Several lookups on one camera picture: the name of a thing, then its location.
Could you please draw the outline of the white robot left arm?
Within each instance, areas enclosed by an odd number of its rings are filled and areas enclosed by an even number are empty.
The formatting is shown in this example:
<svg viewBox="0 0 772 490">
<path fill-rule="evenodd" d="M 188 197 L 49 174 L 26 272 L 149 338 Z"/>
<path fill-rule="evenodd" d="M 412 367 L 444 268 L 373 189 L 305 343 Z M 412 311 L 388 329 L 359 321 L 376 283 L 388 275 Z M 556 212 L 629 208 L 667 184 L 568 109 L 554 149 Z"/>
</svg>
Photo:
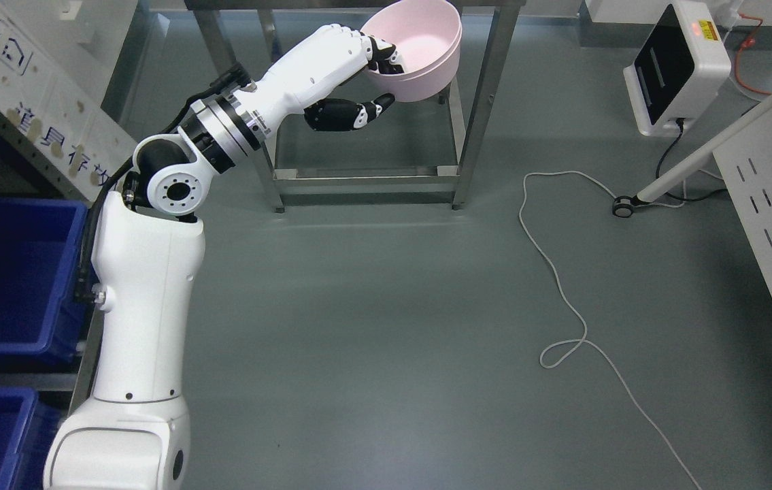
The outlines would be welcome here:
<svg viewBox="0 0 772 490">
<path fill-rule="evenodd" d="M 244 104 L 240 64 L 142 140 L 90 209 L 77 297 L 103 313 L 88 397 L 59 425 L 46 489 L 178 489 L 192 419 L 182 391 L 190 295 L 205 254 L 195 216 L 212 180 L 261 147 L 271 128 Z"/>
</svg>

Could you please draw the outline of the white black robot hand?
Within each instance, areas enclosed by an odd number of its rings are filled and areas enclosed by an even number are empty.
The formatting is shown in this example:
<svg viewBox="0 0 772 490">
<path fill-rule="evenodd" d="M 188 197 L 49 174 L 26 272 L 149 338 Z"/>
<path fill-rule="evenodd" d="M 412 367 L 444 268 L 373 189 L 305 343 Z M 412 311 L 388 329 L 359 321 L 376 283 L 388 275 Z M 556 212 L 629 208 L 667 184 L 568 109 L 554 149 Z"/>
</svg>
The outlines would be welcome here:
<svg viewBox="0 0 772 490">
<path fill-rule="evenodd" d="M 404 74 L 394 44 L 341 24 L 329 24 L 298 43 L 274 63 L 243 103 L 276 129 L 290 114 L 302 114 L 315 131 L 355 131 L 383 114 L 395 96 L 354 102 L 329 95 L 361 71 Z"/>
</svg>

